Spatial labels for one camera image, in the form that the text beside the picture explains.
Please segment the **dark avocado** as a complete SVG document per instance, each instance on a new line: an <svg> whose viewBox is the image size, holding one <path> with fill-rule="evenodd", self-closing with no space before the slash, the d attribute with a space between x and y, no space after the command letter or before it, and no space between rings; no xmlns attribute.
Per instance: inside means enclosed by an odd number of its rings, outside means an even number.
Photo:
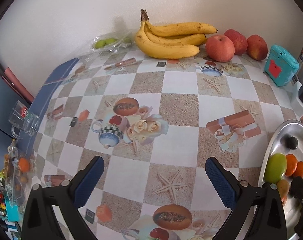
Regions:
<svg viewBox="0 0 303 240"><path fill-rule="evenodd" d="M298 148L298 139L294 136L286 137L285 145L287 148L289 148L291 150L295 150Z"/></svg>

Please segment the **green mango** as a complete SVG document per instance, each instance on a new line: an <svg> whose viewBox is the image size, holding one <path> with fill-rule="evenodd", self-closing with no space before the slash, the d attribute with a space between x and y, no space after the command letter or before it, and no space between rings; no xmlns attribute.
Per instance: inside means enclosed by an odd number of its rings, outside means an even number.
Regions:
<svg viewBox="0 0 303 240"><path fill-rule="evenodd" d="M287 168L286 156L282 153L271 155L267 161L264 180L276 184L284 176Z"/></svg>

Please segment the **middle red apple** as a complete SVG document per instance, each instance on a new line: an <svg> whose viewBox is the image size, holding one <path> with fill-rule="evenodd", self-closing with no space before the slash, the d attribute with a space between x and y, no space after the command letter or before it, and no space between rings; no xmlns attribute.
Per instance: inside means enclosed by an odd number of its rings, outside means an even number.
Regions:
<svg viewBox="0 0 303 240"><path fill-rule="evenodd" d="M234 29L228 29L224 32L234 44L235 55L243 55L247 51L248 42L246 37Z"/></svg>

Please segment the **teal plastic box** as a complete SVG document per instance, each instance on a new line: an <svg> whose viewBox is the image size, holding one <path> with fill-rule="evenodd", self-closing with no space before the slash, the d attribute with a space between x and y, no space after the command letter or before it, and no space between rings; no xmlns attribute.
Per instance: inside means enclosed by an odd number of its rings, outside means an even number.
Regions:
<svg viewBox="0 0 303 240"><path fill-rule="evenodd" d="M272 45L264 71L278 87L287 85L299 70L299 62L282 46Z"/></svg>

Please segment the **clear container with orange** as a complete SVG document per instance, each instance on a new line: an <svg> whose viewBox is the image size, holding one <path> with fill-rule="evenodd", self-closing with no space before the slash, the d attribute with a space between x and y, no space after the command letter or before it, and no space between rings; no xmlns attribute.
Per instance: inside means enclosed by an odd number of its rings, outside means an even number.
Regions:
<svg viewBox="0 0 303 240"><path fill-rule="evenodd" d="M25 187L35 172L35 157L25 156L16 146L8 146L5 155L5 192L11 205L21 206L25 201Z"/></svg>

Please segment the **patterned tablecloth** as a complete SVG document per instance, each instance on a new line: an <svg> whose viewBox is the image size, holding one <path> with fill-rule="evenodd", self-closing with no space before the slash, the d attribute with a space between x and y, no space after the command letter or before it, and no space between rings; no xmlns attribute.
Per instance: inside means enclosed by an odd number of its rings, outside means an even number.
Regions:
<svg viewBox="0 0 303 240"><path fill-rule="evenodd" d="M277 87L265 63L234 56L212 75L199 55L158 61L136 47L86 66L76 60L50 75L30 107L38 133L18 145L35 163L32 184L71 179L95 155L104 172L85 206L98 239L141 239L157 208L177 204L192 214L181 239L210 239L230 210L205 173L214 156L237 178L258 184L276 128L303 115L291 107L293 85Z"/></svg>

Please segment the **front red apple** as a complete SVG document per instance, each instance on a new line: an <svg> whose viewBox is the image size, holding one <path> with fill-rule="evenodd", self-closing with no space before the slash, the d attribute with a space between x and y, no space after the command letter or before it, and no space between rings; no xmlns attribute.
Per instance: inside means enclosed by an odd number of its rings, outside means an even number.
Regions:
<svg viewBox="0 0 303 240"><path fill-rule="evenodd" d="M228 62L235 54L234 44L225 35L214 35L206 42L206 52L214 61Z"/></svg>

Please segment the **right red apple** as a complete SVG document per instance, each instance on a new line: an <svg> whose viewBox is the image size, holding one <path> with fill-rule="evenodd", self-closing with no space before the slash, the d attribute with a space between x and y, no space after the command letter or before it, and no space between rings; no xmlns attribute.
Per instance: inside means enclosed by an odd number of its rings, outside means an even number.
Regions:
<svg viewBox="0 0 303 240"><path fill-rule="evenodd" d="M254 60L266 59L268 47L265 40L259 35L251 35L247 38L247 54Z"/></svg>

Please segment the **glass mug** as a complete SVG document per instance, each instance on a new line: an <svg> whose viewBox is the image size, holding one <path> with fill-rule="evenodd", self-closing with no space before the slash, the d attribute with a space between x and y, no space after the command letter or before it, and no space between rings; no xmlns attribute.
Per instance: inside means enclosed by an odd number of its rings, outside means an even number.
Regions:
<svg viewBox="0 0 303 240"><path fill-rule="evenodd" d="M31 112L29 108L20 101L15 103L8 121L12 125L11 132L15 139L21 138L16 131L33 136L40 123L39 116Z"/></svg>

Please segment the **large front orange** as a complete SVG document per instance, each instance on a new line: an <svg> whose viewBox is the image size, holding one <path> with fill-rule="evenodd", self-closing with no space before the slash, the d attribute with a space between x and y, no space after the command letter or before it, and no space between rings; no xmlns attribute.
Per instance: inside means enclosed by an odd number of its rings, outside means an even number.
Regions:
<svg viewBox="0 0 303 240"><path fill-rule="evenodd" d="M303 161L299 161L297 163L297 167L296 167L295 172L293 173L293 177L294 178L296 178L296 177L303 178Z"/></svg>

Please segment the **brown fruit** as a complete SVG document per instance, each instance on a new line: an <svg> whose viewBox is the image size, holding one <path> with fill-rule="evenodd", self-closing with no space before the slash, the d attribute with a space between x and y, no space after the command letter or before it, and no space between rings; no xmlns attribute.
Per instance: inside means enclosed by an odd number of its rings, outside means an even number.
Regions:
<svg viewBox="0 0 303 240"><path fill-rule="evenodd" d="M288 183L287 180L281 179L277 183L277 188L278 188L278 192L279 192L282 204L284 205L286 200L287 200L287 195L288 195L289 190L290 190L290 184Z"/></svg>

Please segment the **yellow banana bunch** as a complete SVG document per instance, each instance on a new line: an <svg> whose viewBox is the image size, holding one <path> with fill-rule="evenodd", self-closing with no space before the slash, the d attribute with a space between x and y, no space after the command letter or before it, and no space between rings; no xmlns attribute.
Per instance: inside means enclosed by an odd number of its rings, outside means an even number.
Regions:
<svg viewBox="0 0 303 240"><path fill-rule="evenodd" d="M199 53L207 35L218 32L216 27L201 22L173 23L156 26L149 22L147 11L141 10L141 25L135 34L138 48L155 59L183 59Z"/></svg>

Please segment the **clear container with green fruits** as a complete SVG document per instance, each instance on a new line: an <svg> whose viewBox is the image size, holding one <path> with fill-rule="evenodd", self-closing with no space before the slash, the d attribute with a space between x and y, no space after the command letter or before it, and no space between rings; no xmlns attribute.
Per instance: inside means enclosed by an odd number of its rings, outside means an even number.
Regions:
<svg viewBox="0 0 303 240"><path fill-rule="evenodd" d="M133 45L133 33L130 30L116 31L100 36L96 36L89 42L89 48L92 52L115 53Z"/></svg>

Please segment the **white power strip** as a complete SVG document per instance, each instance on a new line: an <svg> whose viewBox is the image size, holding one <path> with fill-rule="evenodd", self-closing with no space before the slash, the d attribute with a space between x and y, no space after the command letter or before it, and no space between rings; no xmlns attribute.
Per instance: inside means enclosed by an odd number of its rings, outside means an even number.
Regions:
<svg viewBox="0 0 303 240"><path fill-rule="evenodd" d="M303 116L303 84L297 81L293 86L291 107L297 116Z"/></svg>

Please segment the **red apple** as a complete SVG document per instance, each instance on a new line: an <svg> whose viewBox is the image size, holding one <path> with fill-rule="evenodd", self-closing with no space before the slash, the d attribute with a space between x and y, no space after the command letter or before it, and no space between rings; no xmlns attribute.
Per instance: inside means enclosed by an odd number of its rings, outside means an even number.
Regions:
<svg viewBox="0 0 303 240"><path fill-rule="evenodd" d="M234 29L228 29L224 32L234 44L235 55L243 55L247 51L248 42L246 37Z"/></svg>
<svg viewBox="0 0 303 240"><path fill-rule="evenodd" d="M254 60L266 59L268 47L265 40L259 35L251 35L247 38L247 54Z"/></svg>
<svg viewBox="0 0 303 240"><path fill-rule="evenodd" d="M225 35L214 35L206 42L206 52L214 61L228 62L235 54L234 44Z"/></svg>

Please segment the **orange with stem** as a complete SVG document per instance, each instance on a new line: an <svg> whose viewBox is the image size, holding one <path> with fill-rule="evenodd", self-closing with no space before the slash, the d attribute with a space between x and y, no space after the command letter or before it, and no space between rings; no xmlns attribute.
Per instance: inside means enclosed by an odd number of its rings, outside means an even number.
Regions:
<svg viewBox="0 0 303 240"><path fill-rule="evenodd" d="M286 163L287 166L286 166L285 176L290 177L293 175L293 173L296 170L298 160L293 154L290 153L286 155Z"/></svg>

